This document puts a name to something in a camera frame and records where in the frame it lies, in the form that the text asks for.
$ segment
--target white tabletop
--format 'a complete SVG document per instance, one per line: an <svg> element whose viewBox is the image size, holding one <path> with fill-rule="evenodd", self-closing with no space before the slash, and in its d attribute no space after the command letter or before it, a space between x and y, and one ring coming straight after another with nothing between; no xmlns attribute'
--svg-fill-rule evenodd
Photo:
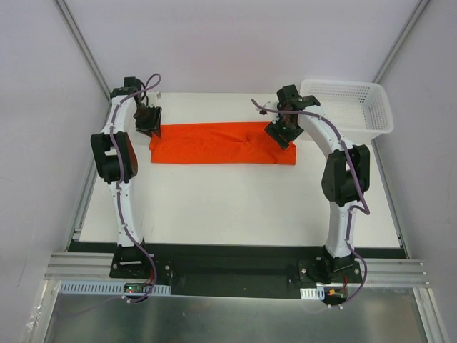
<svg viewBox="0 0 457 343"><path fill-rule="evenodd" d="M259 103L274 94L162 94L162 124L268 121ZM173 165L150 162L149 138L129 132L139 162L137 203L144 210L146 243L322 246L330 209L321 189L326 160L302 134L296 166L219 164ZM388 202L371 154L371 215L358 213L357 247L399 247ZM81 242L116 242L114 204L97 177Z"/></svg>

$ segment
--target metal floor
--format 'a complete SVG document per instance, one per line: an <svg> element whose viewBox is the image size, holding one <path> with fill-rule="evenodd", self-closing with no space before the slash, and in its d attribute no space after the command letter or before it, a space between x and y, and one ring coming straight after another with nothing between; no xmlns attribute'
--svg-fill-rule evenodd
<svg viewBox="0 0 457 343"><path fill-rule="evenodd" d="M427 342L412 289L367 288L342 310L319 301L151 297L63 315L104 299L60 294L45 342Z"/></svg>

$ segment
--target folded cloth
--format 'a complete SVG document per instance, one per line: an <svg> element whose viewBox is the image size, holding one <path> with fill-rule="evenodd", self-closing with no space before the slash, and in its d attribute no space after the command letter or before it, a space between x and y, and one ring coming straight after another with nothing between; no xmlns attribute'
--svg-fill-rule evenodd
<svg viewBox="0 0 457 343"><path fill-rule="evenodd" d="M264 131L268 122L162 125L153 136L151 162L170 164L289 164L296 146L283 150Z"/></svg>

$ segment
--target white basket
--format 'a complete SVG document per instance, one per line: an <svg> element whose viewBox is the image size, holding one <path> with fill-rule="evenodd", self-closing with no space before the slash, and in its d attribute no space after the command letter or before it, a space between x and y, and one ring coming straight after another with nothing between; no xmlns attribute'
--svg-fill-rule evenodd
<svg viewBox="0 0 457 343"><path fill-rule="evenodd" d="M354 143L369 143L393 130L391 106L378 84L307 79L301 82L300 94L314 95L326 117Z"/></svg>

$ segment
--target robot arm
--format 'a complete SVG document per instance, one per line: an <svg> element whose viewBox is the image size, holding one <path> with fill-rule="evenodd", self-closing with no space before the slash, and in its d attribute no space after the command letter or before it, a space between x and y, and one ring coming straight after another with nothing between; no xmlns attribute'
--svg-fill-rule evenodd
<svg viewBox="0 0 457 343"><path fill-rule="evenodd" d="M351 173L346 168L347 158L340 139L332 127L321 119L323 111L320 108L320 102L314 96L300 96L294 85L283 87L277 95L278 102L270 102L266 105L267 110L273 110L278 114L265 128L266 133L286 149L290 141L306 131L327 160L322 178L323 192L330 201L329 231L322 259L326 262L324 268L326 271L320 270L314 275L310 271L311 273L307 274L311 278L314 277L316 281L329 283L332 273L353 265L354 256L351 250L353 250L353 227L356 215L354 207L361 207L361 200ZM319 115L287 113L287 111L303 111L305 108ZM346 138L344 141L350 148L348 151L356 169L358 183L361 185L362 192L365 192L369 188L370 152L364 145L356 146Z"/></svg>
<svg viewBox="0 0 457 343"><path fill-rule="evenodd" d="M144 245L144 238L141 215L137 213L140 209L134 206L134 177L138 162L129 138L129 129L133 118L137 132L161 136L161 108L142 104L141 93L141 81L126 77L124 86L111 93L112 106L105 127L100 134L91 136L97 172L108 184L116 210L119 235L113 265L118 276L112 275L111 270L111 277L122 277L123 271L138 276L150 272L148 261L141 249L137 249ZM149 100L154 105L157 93L152 94Z"/></svg>

